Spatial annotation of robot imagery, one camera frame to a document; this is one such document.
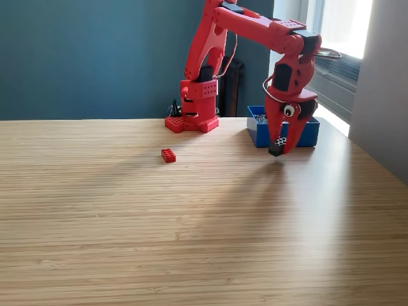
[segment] white wall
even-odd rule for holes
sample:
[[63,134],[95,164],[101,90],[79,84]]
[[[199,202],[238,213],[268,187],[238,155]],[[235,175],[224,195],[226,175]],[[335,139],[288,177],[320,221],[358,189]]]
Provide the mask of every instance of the white wall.
[[374,0],[350,139],[408,184],[408,0]]

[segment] window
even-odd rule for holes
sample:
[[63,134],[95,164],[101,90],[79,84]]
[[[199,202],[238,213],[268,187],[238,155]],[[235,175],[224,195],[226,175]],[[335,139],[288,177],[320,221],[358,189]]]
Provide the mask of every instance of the window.
[[346,122],[351,119],[371,7],[372,0],[309,0],[304,6],[308,29],[321,34],[322,47],[343,55],[339,61],[316,58],[310,87],[322,104]]

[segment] teal wall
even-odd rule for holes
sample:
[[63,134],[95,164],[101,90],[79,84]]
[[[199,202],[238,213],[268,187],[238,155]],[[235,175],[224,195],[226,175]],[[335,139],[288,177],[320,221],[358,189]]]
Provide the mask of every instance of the teal wall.
[[[157,118],[205,0],[0,0],[0,120]],[[272,15],[272,0],[238,0]],[[263,104],[269,52],[240,38],[239,115]]]
[[[238,4],[266,17],[271,17],[273,13],[273,0],[238,0]],[[234,37],[229,36],[228,49],[235,43]],[[270,50],[238,37],[235,54],[245,64],[244,81],[238,97],[238,117],[246,117],[247,106],[265,104],[265,93],[261,86],[268,77]]]

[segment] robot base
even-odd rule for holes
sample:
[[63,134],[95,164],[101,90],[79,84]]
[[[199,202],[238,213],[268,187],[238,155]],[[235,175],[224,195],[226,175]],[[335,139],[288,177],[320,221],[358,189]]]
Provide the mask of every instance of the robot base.
[[218,117],[214,117],[199,126],[192,122],[185,121],[183,117],[166,117],[164,120],[165,126],[174,133],[181,133],[183,131],[201,131],[208,133],[219,125]]

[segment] googly eye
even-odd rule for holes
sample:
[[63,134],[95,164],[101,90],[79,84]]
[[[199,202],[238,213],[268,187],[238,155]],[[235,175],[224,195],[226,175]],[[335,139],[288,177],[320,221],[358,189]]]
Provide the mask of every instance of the googly eye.
[[292,117],[295,114],[295,108],[291,105],[286,105],[283,112],[286,117]]

